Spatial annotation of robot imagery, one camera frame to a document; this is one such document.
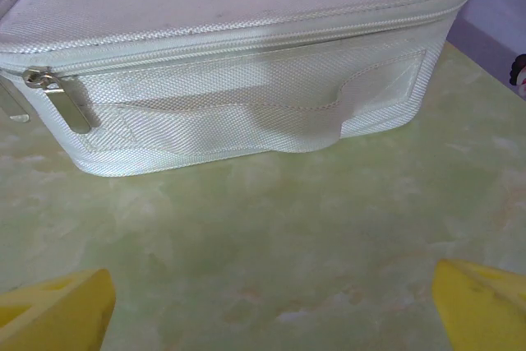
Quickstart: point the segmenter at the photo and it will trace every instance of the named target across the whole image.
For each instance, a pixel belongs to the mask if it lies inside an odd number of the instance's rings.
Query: zipper pull
[[[0,76],[0,107],[7,116],[15,122],[29,122],[30,115],[20,106],[18,101],[13,97],[11,91],[7,88],[13,86],[7,78]]]
[[[44,91],[72,131],[84,135],[91,130],[88,120],[64,90],[62,82],[47,67],[30,67],[22,78],[30,88]]]

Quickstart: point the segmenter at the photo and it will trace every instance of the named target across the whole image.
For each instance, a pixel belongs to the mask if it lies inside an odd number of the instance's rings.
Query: marble countertop
[[[417,118],[133,178],[0,118],[0,291],[107,267],[104,350],[444,351],[442,257],[526,273],[526,103],[447,45]]]

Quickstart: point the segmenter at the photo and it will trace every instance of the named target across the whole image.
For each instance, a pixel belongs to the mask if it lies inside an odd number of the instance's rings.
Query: zipper track
[[[401,18],[398,20],[381,21],[366,23],[361,25],[349,25],[339,28],[301,32],[295,34],[286,34],[270,37],[268,43],[262,43],[265,37],[256,37],[245,40],[229,40],[223,43],[199,44],[187,48],[171,48],[149,53],[139,53],[117,58],[100,59],[89,62],[79,62],[66,64],[48,69],[57,77],[77,76],[79,74],[93,74],[98,72],[117,72],[121,69],[126,70],[131,67],[154,66],[159,63],[170,62],[184,58],[197,58],[203,56],[217,55],[223,53],[238,53],[253,49],[269,48],[294,48],[297,46],[318,44],[320,42],[346,39],[359,35],[370,35],[377,32],[407,28],[415,25],[424,25],[426,23],[440,20],[458,11],[464,4],[452,7],[442,12],[426,14],[424,16],[415,16],[410,18]],[[13,76],[20,77],[26,70],[26,66],[6,65],[0,66],[4,72]]]

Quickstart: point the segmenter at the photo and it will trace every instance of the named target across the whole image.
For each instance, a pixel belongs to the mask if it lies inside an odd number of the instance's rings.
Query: white case
[[[4,0],[1,76],[88,173],[307,152],[411,120],[466,1]]]

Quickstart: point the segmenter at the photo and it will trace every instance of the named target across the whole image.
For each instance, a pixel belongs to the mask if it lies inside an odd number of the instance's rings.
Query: yellow plastic object
[[[115,306],[107,270],[0,295],[0,351],[99,350]]]
[[[526,350],[526,276],[444,260],[433,298],[454,351]]]

